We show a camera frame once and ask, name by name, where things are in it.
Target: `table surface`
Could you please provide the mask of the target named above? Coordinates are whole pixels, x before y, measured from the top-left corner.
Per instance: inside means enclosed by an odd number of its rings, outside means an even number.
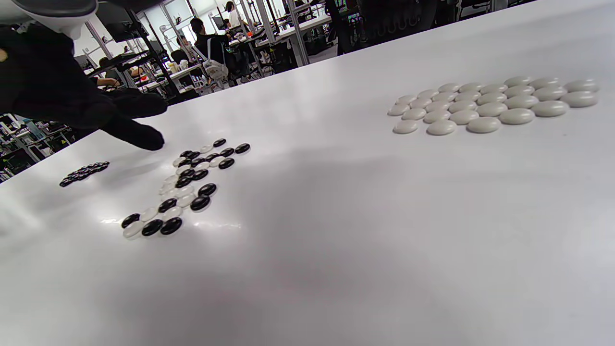
[[[194,71],[194,70],[196,70],[198,68],[200,68],[200,65],[194,65],[194,66],[191,66],[191,67],[189,67],[189,68],[187,68],[185,70],[181,70],[181,71],[179,71],[177,73],[170,74],[169,76],[171,77],[171,79],[182,78],[184,76],[187,76],[190,72],[192,72],[192,71]],[[144,87],[146,89],[153,89],[153,88],[157,88],[157,87],[159,87],[161,85],[166,85],[167,83],[168,83],[168,81],[165,79],[165,80],[163,80],[161,82],[151,82],[151,83],[145,84],[144,86],[141,86],[141,87]]]
[[[613,0],[541,0],[277,74],[105,133],[0,185],[0,344],[606,346],[615,343]],[[596,77],[601,102],[488,135],[391,132],[403,94]],[[171,161],[212,205],[127,241]],[[66,189],[67,173],[109,168]]]

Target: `white go stone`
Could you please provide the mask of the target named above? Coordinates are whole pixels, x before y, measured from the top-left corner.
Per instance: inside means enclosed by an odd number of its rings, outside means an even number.
[[[600,86],[596,82],[595,79],[581,79],[578,81],[573,81],[564,86],[568,92],[575,91],[592,91],[596,92],[600,90]]]
[[[206,145],[200,149],[201,154],[210,152],[213,149],[213,145]]]
[[[431,99],[424,99],[422,97],[419,97],[418,99],[410,102],[410,108],[425,108],[430,103],[432,103]]]
[[[194,170],[195,171],[200,171],[201,169],[208,169],[208,168],[209,168],[209,161],[204,161],[204,162],[201,162],[198,165],[196,165]]]
[[[408,105],[394,105],[387,114],[390,116],[400,116],[409,109]]]
[[[483,86],[485,85],[479,82],[467,83],[459,88],[459,92],[480,91]]]
[[[185,170],[187,170],[187,169],[190,169],[190,168],[191,168],[191,167],[190,167],[190,165],[189,165],[189,164],[187,164],[187,165],[185,165],[185,166],[181,166],[181,167],[179,167],[179,168],[175,171],[175,174],[180,175],[183,171],[185,171]]]
[[[532,95],[536,96],[539,101],[556,101],[567,93],[568,91],[562,87],[552,86],[538,89]]]
[[[526,86],[531,81],[532,81],[531,77],[528,77],[528,76],[517,76],[517,77],[513,77],[513,78],[509,78],[509,79],[505,80],[504,84],[506,84],[508,87]]]
[[[158,208],[149,208],[141,213],[141,217],[139,219],[143,222],[147,222],[147,221],[153,220],[156,217],[156,215],[158,215]]]
[[[531,95],[536,91],[534,87],[531,86],[514,86],[506,89],[504,95],[506,97],[511,98],[519,95]]]
[[[513,110],[507,110],[500,114],[500,121],[503,124],[508,125],[521,125],[527,124],[530,121],[534,120],[536,115],[531,110],[526,110],[523,108],[515,108]]]
[[[220,165],[220,162],[224,161],[224,159],[226,159],[224,156],[218,156],[217,158],[211,160],[211,162],[209,162],[209,166],[210,167],[218,167]]]
[[[180,165],[180,162],[184,161],[186,158],[177,158],[173,160],[173,167],[177,167]]]
[[[160,191],[158,191],[159,195],[164,195],[165,193],[173,190],[175,188],[175,184],[164,184]]]
[[[480,97],[480,93],[478,91],[466,91],[458,94],[455,97],[455,101],[476,101]]]
[[[477,106],[474,101],[458,101],[453,103],[450,107],[448,107],[448,111],[452,113],[456,113],[462,110],[476,110]]]
[[[543,101],[532,107],[532,111],[534,111],[536,116],[543,118],[564,115],[569,109],[570,106],[562,101]]]
[[[504,102],[506,99],[508,99],[508,97],[501,92],[490,92],[489,94],[479,97],[476,103],[480,106],[491,102]]]
[[[425,118],[427,111],[422,108],[412,108],[402,115],[402,120],[420,120]]]
[[[498,118],[486,117],[472,120],[467,129],[476,134],[488,134],[502,127],[502,123]]]
[[[196,198],[196,195],[194,193],[191,193],[190,195],[179,197],[177,199],[177,205],[182,208],[188,207],[190,203],[194,201],[195,198]]]
[[[184,197],[184,196],[188,196],[190,195],[192,192],[194,192],[194,187],[193,186],[184,186],[182,188],[177,189],[177,192],[175,193],[176,197]]]
[[[416,96],[414,95],[404,95],[402,97],[400,97],[399,99],[397,99],[397,101],[395,102],[398,105],[409,105],[410,102],[416,100]]]
[[[443,86],[438,88],[439,92],[456,92],[461,87],[460,84],[457,83],[446,83]]]
[[[446,101],[436,101],[428,104],[427,107],[425,107],[425,110],[428,113],[432,111],[445,111],[448,107],[450,107],[450,105],[451,104]]]
[[[450,120],[457,125],[467,125],[471,120],[478,118],[478,112],[472,110],[462,110],[451,115]]]
[[[504,104],[510,110],[514,109],[514,108],[530,109],[535,104],[537,104],[538,102],[540,102],[540,101],[538,100],[538,98],[536,96],[519,95],[519,96],[515,96],[515,97],[512,97],[512,98],[504,101]]]
[[[450,120],[438,120],[427,127],[427,133],[441,136],[452,134],[457,128],[457,124]]]
[[[438,94],[438,90],[428,89],[425,91],[421,91],[416,98],[417,99],[431,99],[432,97]]]
[[[162,195],[160,197],[160,200],[164,202],[164,201],[166,201],[169,198],[175,198],[176,195],[177,195],[177,189],[173,188],[173,190],[170,190],[169,192],[167,192],[164,195]]]
[[[184,213],[184,210],[181,207],[172,207],[171,209],[164,212],[162,215],[162,221],[168,221],[174,217],[180,217]]]
[[[598,94],[591,91],[575,91],[562,96],[560,100],[572,108],[589,107],[598,103]]]
[[[396,134],[409,134],[419,128],[419,123],[416,120],[402,120],[393,128]]]
[[[506,84],[489,84],[488,86],[484,86],[482,89],[480,89],[480,93],[485,95],[492,92],[505,92],[506,89],[508,89],[508,86],[506,86]]]
[[[501,102],[490,102],[480,105],[476,111],[480,116],[499,116],[502,112],[507,111],[508,107]]]
[[[531,82],[530,86],[534,87],[536,90],[548,86],[560,86],[560,79],[556,77],[545,77]]]
[[[452,102],[455,99],[455,96],[457,96],[456,92],[441,92],[436,96],[432,97],[431,100]]]
[[[126,238],[132,238],[143,230],[145,223],[143,221],[134,221],[124,229],[123,235]]]
[[[164,180],[165,184],[173,184],[175,185],[175,183],[177,183],[177,180],[179,179],[179,177],[177,175],[171,175],[170,177],[166,178]]]
[[[423,121],[427,124],[431,124],[438,120],[448,120],[450,117],[451,113],[449,111],[433,111],[431,113],[427,113]]]

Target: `computer monitor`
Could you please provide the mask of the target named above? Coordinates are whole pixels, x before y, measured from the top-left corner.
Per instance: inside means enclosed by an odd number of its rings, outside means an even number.
[[[226,24],[224,24],[224,20],[220,17],[212,17],[213,22],[216,24],[219,30],[226,30]]]
[[[134,23],[125,8],[111,4],[107,1],[98,3],[98,11],[96,16],[105,26],[113,40],[116,42],[124,42],[129,39],[138,38],[139,34],[135,30]]]
[[[79,67],[81,67],[81,70],[83,71],[96,69],[92,61],[87,57],[87,55],[79,55],[75,57],[75,60],[77,60],[77,62],[79,63]]]

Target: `white shirt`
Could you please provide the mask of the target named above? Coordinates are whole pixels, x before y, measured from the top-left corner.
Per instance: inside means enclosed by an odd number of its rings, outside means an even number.
[[[241,25],[241,15],[239,15],[239,11],[234,9],[229,13],[229,22],[231,23],[231,28],[236,28]]]

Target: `white bag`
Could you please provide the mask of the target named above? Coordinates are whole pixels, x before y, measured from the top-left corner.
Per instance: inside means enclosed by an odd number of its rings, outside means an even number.
[[[224,47],[222,46],[221,48],[223,50],[222,57],[224,63],[219,63],[209,58],[212,56],[212,39],[207,40],[207,59],[204,59],[205,62],[203,63],[203,67],[205,68],[205,72],[216,81],[226,79],[229,75],[229,69],[226,67],[226,58],[224,58]]]

